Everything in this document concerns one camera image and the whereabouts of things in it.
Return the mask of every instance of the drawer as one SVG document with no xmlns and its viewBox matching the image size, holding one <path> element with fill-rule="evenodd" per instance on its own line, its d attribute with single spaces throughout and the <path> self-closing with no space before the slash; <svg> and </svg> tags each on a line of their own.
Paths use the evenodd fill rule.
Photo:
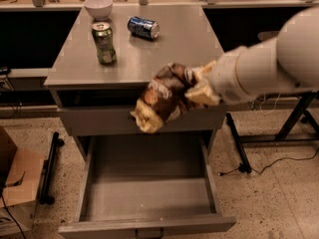
<svg viewBox="0 0 319 239">
<path fill-rule="evenodd" d="M 141 133 L 130 112 L 134 107 L 95 107 L 59 109 L 69 135 Z M 169 122 L 160 131 L 219 129 L 224 121 L 224 108 L 198 109 Z"/>
<path fill-rule="evenodd" d="M 65 238 L 161 238 L 226 231 L 201 136 L 92 137 L 76 222 Z"/>
</svg>

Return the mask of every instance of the soda can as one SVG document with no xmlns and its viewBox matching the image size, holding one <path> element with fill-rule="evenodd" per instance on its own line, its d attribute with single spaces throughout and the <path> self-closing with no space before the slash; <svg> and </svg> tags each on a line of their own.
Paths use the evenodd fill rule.
<svg viewBox="0 0 319 239">
<path fill-rule="evenodd" d="M 128 29 L 134 35 L 155 39 L 160 33 L 160 25 L 153 20 L 132 17 L 128 22 Z"/>
<path fill-rule="evenodd" d="M 108 64 L 117 59 L 113 46 L 113 31 L 109 23 L 97 22 L 92 25 L 92 35 L 97 47 L 97 55 L 101 64 Z"/>
</svg>

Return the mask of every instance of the bowl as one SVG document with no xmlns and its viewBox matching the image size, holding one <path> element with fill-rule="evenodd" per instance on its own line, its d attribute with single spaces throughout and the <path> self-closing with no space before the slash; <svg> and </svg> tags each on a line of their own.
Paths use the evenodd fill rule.
<svg viewBox="0 0 319 239">
<path fill-rule="evenodd" d="M 86 0 L 84 7 L 98 21 L 106 20 L 113 8 L 113 0 Z"/>
</svg>

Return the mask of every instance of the speckled floor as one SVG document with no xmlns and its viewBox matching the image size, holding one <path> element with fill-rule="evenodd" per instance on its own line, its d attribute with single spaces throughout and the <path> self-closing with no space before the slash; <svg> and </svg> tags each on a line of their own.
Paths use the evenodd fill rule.
<svg viewBox="0 0 319 239">
<path fill-rule="evenodd" d="M 278 110 L 270 115 L 261 112 L 233 112 L 240 134 L 277 133 L 291 110 Z M 319 109 L 311 109 L 319 121 Z M 58 131 L 65 145 L 56 157 L 51 194 L 52 206 L 37 205 L 34 226 L 27 238 L 61 239 L 58 227 L 73 221 L 78 199 L 84 161 L 75 143 L 67 136 L 57 118 L 0 120 L 19 147 L 48 153 L 52 133 Z M 308 124 L 299 123 L 293 132 L 308 132 Z M 254 169 L 260 171 L 273 160 L 291 156 L 312 156 L 318 141 L 247 147 Z M 319 155 L 311 160 L 277 162 L 262 175 L 247 175 L 238 171 L 217 176 L 221 171 L 238 167 L 240 162 L 230 129 L 226 122 L 218 131 L 209 156 L 217 196 L 223 215 L 234 215 L 237 223 L 225 233 L 174 236 L 170 239 L 317 239 L 319 238 Z M 19 235 L 8 238 L 22 238 Z"/>
</svg>

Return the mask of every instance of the gray desk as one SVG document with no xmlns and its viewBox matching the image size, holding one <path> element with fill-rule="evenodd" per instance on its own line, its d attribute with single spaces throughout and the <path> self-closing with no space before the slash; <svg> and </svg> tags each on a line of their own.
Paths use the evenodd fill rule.
<svg viewBox="0 0 319 239">
<path fill-rule="evenodd" d="M 155 41 L 131 35 L 132 16 L 159 22 Z M 130 116 L 152 76 L 169 62 L 196 67 L 222 54 L 197 5 L 115 6 L 109 20 L 118 60 L 100 65 L 83 9 L 50 71 L 64 126 L 86 160 L 75 222 L 66 238 L 134 238 L 226 231 L 208 163 L 222 107 L 196 110 L 155 135 Z"/>
</svg>

